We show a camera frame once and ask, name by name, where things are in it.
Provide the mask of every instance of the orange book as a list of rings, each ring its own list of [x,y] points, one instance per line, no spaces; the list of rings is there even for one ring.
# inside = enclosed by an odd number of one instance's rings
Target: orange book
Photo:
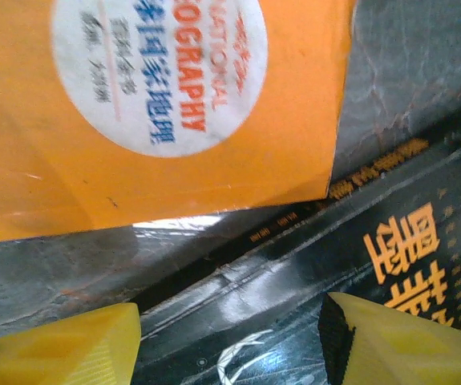
[[[323,198],[354,0],[0,0],[0,241]]]

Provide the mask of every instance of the gray marble surface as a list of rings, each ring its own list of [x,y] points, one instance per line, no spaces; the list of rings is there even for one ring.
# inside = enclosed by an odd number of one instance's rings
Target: gray marble surface
[[[361,0],[334,177],[461,107],[461,0]],[[0,336],[132,297],[278,208],[0,245]]]

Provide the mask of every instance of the white circular label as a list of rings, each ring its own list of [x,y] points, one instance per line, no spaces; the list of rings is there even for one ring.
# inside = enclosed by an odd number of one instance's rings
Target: white circular label
[[[268,62],[258,0],[57,0],[53,46],[86,120],[158,157],[231,136],[257,102]]]

